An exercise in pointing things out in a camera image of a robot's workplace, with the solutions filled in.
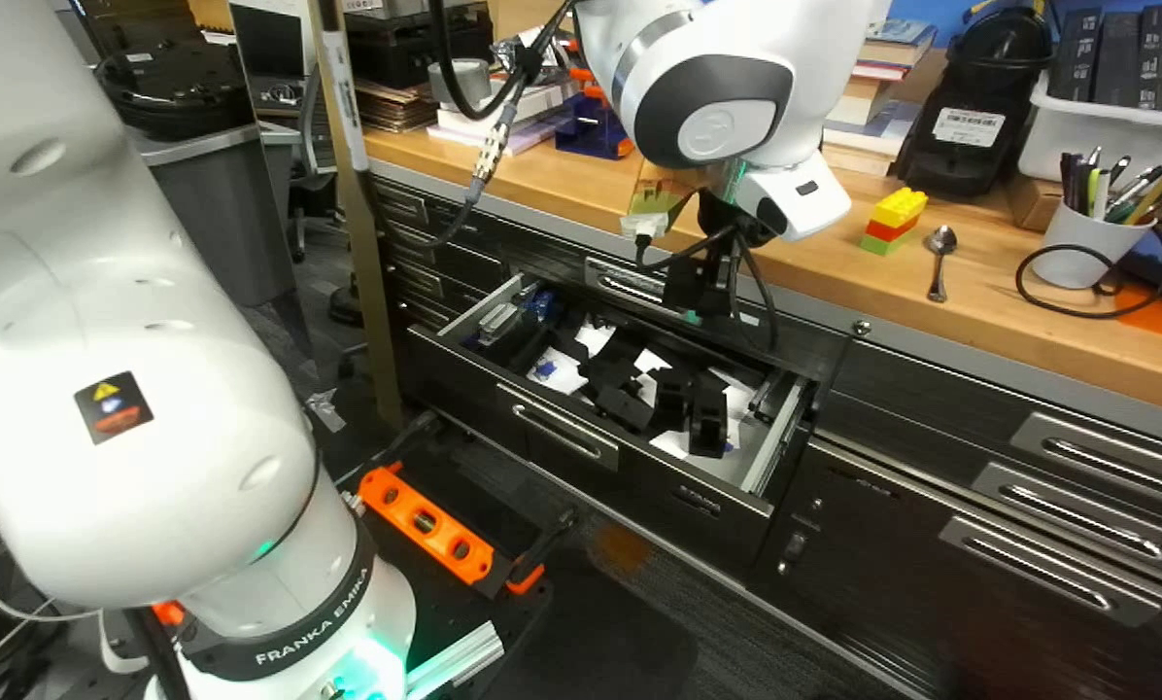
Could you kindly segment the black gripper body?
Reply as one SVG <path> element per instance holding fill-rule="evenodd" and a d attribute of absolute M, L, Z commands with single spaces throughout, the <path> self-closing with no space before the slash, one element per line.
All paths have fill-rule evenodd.
<path fill-rule="evenodd" d="M 735 308 L 735 242 L 715 234 L 697 251 L 672 258 L 666 303 L 697 320 L 724 320 Z"/>

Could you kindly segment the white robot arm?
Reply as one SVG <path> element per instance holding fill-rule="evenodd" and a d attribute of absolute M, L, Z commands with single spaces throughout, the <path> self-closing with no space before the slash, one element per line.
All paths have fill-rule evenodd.
<path fill-rule="evenodd" d="M 0 540 L 47 604 L 182 620 L 147 700 L 425 700 L 416 596 L 321 470 L 47 0 L 0 0 Z"/>

